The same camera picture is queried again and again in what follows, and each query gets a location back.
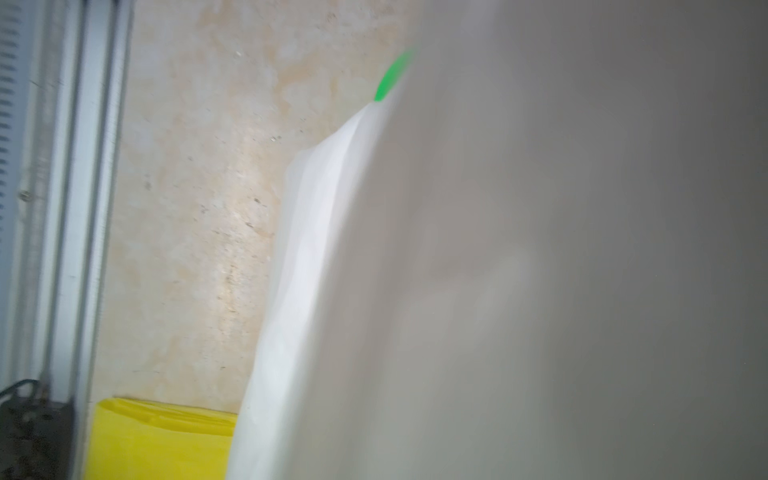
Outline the white raincoat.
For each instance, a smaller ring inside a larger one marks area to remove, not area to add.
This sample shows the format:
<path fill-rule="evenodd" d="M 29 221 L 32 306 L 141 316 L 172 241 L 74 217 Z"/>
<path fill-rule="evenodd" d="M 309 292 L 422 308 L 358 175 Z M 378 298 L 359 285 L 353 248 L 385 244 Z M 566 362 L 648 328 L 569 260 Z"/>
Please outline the white raincoat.
<path fill-rule="evenodd" d="M 293 214 L 231 479 L 763 479 L 767 5 L 433 1 Z"/>

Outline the yellow raincoat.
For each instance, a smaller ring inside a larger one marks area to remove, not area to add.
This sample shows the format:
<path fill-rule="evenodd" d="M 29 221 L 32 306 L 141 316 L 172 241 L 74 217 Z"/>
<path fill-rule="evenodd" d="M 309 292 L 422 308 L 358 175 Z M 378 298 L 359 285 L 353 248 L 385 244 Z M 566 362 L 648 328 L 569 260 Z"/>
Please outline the yellow raincoat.
<path fill-rule="evenodd" d="M 237 416 L 111 398 L 93 409 L 86 479 L 223 479 Z"/>

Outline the green plastic basket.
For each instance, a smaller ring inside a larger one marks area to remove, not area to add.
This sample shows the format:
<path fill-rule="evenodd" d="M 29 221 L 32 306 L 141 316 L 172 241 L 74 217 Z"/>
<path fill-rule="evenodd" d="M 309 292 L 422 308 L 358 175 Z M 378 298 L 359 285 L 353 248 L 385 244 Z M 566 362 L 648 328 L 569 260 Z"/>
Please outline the green plastic basket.
<path fill-rule="evenodd" d="M 374 101 L 383 101 L 388 93 L 397 85 L 400 78 L 406 73 L 414 55 L 413 49 L 401 53 L 388 67 L 382 76 L 374 95 Z"/>

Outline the aluminium front rail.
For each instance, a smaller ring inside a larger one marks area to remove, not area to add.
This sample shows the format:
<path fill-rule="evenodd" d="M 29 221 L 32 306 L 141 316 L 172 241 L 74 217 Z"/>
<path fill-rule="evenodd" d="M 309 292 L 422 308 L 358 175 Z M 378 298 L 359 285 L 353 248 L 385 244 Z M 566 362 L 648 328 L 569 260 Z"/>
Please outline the aluminium front rail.
<path fill-rule="evenodd" d="M 84 474 L 134 5 L 1 5 L 1 391 L 74 407 Z"/>

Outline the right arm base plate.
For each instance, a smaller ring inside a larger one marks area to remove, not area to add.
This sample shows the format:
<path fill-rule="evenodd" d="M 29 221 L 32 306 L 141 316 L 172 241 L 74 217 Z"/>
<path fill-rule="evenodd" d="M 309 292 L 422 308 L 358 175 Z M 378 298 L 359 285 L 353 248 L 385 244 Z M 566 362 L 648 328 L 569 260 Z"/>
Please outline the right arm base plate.
<path fill-rule="evenodd" d="M 1 391 L 1 477 L 70 477 L 75 412 L 71 403 L 49 400 L 35 379 Z"/>

